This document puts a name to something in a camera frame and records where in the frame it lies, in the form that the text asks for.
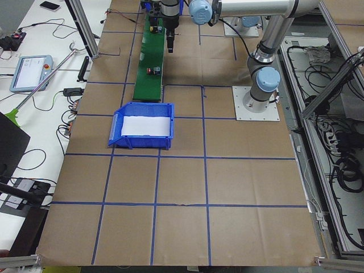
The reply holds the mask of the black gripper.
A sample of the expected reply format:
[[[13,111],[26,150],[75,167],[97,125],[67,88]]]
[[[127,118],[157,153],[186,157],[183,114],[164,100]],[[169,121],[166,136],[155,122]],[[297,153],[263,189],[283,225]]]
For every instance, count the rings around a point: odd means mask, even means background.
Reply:
[[[150,26],[157,26],[158,20],[162,19],[164,28],[177,28],[179,26],[180,1],[161,0],[150,1],[151,10],[148,12]],[[166,29],[167,49],[173,52],[175,30]]]

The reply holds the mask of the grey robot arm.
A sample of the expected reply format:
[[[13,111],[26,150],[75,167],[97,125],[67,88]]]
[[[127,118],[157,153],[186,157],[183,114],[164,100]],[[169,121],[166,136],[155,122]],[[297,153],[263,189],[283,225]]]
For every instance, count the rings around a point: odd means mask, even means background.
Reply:
[[[319,1],[189,1],[189,14],[195,24],[213,26],[224,17],[270,17],[262,39],[248,59],[253,81],[247,96],[252,105],[268,104],[280,83],[280,74],[270,64],[274,61],[286,32],[295,18],[317,8]]]
[[[163,27],[166,29],[167,49],[169,53],[173,52],[175,30],[179,26],[180,1],[161,0],[161,1],[144,1],[150,6],[148,12],[149,23],[151,27],[157,27],[159,19],[163,21]]]

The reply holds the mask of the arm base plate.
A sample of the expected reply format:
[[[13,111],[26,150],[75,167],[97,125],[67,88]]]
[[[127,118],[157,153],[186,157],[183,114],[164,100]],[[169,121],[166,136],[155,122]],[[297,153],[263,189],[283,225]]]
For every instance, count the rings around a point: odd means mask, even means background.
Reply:
[[[257,28],[260,22],[259,16],[226,17],[224,21],[236,29],[243,38],[257,38],[259,36]]]
[[[274,95],[266,102],[259,102],[251,97],[250,89],[250,86],[232,86],[236,120],[279,122],[277,103],[270,103]]]

